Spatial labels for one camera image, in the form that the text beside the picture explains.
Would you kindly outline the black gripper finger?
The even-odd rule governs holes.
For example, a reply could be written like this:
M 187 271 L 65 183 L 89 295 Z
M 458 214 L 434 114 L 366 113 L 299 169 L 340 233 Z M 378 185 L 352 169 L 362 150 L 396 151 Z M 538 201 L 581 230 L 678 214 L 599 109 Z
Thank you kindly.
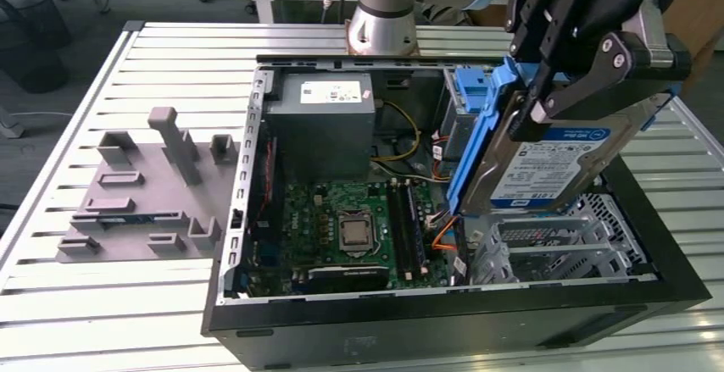
M 635 34 L 623 31 L 607 33 L 595 50 L 589 71 L 535 102 L 530 119 L 598 120 L 613 114 L 623 108 L 622 101 L 613 101 L 613 97 L 621 95 L 638 61 L 646 65 L 649 56 Z
M 507 129 L 514 142 L 539 141 L 549 128 L 543 123 L 543 104 L 550 94 L 553 76 L 561 70 L 561 46 L 573 26 L 578 1 L 509 0 L 507 15 L 513 18 L 506 27 L 506 31 L 513 33 L 510 55 L 515 62 L 537 65 L 526 98 Z

